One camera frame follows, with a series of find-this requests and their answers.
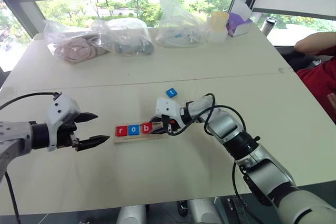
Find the hand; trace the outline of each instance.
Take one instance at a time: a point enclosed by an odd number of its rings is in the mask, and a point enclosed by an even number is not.
[[[330,93],[327,95],[328,100],[331,104],[331,106],[334,108],[335,112],[336,112],[336,94],[334,93]]]

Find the tissue box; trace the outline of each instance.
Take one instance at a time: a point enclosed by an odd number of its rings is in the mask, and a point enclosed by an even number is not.
[[[229,35],[231,37],[235,37],[247,33],[252,24],[252,20],[248,18],[246,21],[244,21],[238,14],[229,14],[229,19],[226,24]]]

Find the bag of gray objects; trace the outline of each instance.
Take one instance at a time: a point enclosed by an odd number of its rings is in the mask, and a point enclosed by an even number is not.
[[[124,55],[149,55],[154,51],[146,23],[137,18],[96,20],[91,27],[99,35],[97,44],[105,50]]]

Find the person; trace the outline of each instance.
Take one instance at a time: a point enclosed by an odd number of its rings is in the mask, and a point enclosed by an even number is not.
[[[336,32],[309,35],[295,44],[295,50],[333,56],[314,68],[298,70],[297,75],[336,124]]]

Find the plastic bag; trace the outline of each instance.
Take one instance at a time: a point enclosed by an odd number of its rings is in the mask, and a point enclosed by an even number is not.
[[[156,41],[164,47],[197,47],[206,38],[206,23],[178,0],[160,0],[163,11]]]
[[[99,34],[97,45],[105,50],[126,55],[149,55],[154,51],[146,23],[137,18],[96,20],[91,27]]]
[[[89,60],[107,52],[97,46],[98,34],[90,29],[67,27],[46,20],[44,36],[50,52],[69,63]]]

